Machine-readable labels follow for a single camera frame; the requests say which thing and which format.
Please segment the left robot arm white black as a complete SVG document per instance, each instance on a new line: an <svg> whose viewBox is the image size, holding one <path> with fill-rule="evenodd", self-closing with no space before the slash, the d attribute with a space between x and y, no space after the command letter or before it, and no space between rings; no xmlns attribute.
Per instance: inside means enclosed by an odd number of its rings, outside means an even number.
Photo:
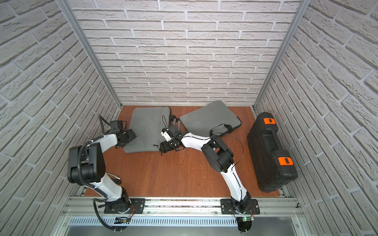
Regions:
<svg viewBox="0 0 378 236"><path fill-rule="evenodd" d="M85 186L103 197L105 209L111 213L135 211L125 189L106 172L103 153L111 147L124 147L136 135L131 131L107 132L84 145L69 150L68 180Z"/></svg>

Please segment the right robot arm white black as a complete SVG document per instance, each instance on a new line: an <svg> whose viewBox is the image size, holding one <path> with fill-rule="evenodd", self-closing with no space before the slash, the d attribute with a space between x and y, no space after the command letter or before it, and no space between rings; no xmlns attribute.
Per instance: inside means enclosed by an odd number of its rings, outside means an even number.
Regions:
<svg viewBox="0 0 378 236"><path fill-rule="evenodd" d="M163 129L161 135L165 141L160 143L160 152L167 153L181 146L201 151L210 166L222 175L230 190L235 211L243 214L249 209L251 196L238 177L233 159L234 154L218 135L202 137L180 131L174 134L168 128Z"/></svg>

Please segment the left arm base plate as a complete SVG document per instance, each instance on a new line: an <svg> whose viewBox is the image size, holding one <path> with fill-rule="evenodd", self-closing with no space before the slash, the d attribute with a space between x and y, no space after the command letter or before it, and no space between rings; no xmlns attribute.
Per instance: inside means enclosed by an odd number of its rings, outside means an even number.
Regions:
<svg viewBox="0 0 378 236"><path fill-rule="evenodd" d="M117 200L113 202L105 202L105 214L142 214L144 210L145 198L130 198L123 202Z"/></svg>

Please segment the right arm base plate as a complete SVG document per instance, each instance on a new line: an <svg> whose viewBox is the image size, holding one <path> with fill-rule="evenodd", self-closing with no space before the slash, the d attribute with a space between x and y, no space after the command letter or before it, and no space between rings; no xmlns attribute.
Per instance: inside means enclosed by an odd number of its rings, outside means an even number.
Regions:
<svg viewBox="0 0 378 236"><path fill-rule="evenodd" d="M242 215L242 214L253 214L259 215L260 208L257 199L250 199L244 203L239 203L233 199L220 199L220 209L223 215Z"/></svg>

